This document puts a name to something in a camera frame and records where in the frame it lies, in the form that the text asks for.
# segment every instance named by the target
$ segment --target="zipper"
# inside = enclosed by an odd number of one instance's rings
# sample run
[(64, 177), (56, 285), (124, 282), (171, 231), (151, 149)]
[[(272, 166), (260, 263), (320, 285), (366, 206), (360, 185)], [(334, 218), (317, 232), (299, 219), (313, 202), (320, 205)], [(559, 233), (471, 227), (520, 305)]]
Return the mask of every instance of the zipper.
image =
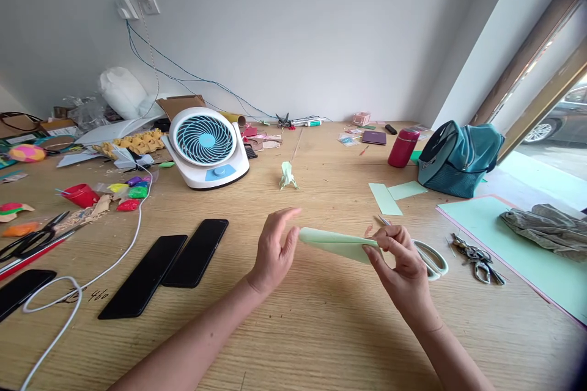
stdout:
[(465, 134), (467, 135), (467, 158), (465, 160), (465, 165), (463, 166), (463, 171), (467, 171), (467, 169), (471, 166), (471, 164), (473, 162), (475, 162), (475, 147), (473, 145), (473, 138), (471, 137), (471, 131), (470, 131), (470, 126), (469, 125), (465, 125), (463, 127), (463, 131), (465, 132)]

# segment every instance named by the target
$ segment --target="teal bag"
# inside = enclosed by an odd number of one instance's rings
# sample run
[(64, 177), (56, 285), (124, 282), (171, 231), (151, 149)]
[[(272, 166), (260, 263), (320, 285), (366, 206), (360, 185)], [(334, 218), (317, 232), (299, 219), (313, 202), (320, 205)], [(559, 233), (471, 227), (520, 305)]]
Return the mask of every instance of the teal bag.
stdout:
[(459, 127), (449, 121), (434, 132), (418, 160), (418, 182), (434, 191), (470, 199), (495, 168), (504, 137), (492, 124)]

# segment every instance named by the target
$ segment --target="car wheel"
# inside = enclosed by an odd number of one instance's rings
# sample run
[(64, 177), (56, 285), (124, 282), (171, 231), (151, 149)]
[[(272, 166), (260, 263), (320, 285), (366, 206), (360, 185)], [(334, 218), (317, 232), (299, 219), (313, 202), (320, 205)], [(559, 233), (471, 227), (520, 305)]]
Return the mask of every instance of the car wheel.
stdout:
[(552, 136), (558, 129), (558, 125), (554, 119), (545, 119), (537, 124), (526, 137), (524, 137), (524, 144), (535, 144), (542, 142)]

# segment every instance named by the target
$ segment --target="white-handled scissors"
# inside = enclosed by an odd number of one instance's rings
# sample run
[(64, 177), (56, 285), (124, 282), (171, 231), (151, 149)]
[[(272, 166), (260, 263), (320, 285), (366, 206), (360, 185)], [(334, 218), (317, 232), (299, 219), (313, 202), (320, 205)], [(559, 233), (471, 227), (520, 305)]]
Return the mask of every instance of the white-handled scissors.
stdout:
[[(386, 219), (381, 217), (381, 215), (379, 215), (379, 218), (383, 222), (383, 224), (391, 226), (391, 223), (389, 223)], [(436, 249), (420, 240), (413, 239), (412, 242), (414, 243), (414, 246), (416, 246), (416, 250), (420, 254), (420, 257), (424, 260), (426, 264), (426, 269), (428, 270), (428, 281), (436, 281), (438, 278), (448, 273), (448, 263), (446, 262), (445, 258), (442, 255), (440, 255), (440, 253), (438, 253)], [(430, 257), (428, 257), (428, 255), (426, 255), (422, 251), (422, 249), (425, 249), (432, 255), (434, 255), (434, 257), (440, 262), (440, 267), (434, 261), (432, 261)]]

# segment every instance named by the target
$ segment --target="road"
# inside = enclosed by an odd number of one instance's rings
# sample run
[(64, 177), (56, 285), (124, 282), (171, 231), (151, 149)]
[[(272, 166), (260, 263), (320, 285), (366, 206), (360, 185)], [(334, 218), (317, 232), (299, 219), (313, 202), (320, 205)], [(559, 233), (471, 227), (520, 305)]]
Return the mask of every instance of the road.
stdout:
[(520, 144), (515, 150), (587, 181), (587, 144), (543, 141)]

